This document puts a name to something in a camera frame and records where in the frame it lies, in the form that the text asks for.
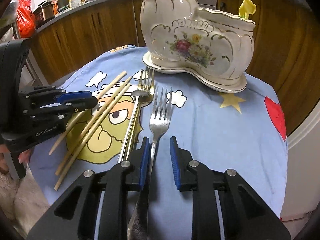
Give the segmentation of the person's left hand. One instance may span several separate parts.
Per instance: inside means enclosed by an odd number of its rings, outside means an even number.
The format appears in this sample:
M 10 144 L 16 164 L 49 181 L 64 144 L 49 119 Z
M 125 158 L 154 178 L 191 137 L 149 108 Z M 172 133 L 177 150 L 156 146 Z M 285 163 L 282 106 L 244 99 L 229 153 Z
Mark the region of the person's left hand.
M 1 174 L 8 174 L 9 173 L 9 165 L 5 160 L 5 154 L 9 154 L 9 150 L 5 144 L 1 144 L 0 149 L 0 171 Z M 28 164 L 30 162 L 31 155 L 33 153 L 33 149 L 25 150 L 19 154 L 14 154 L 13 160 L 17 161 L 19 164 Z

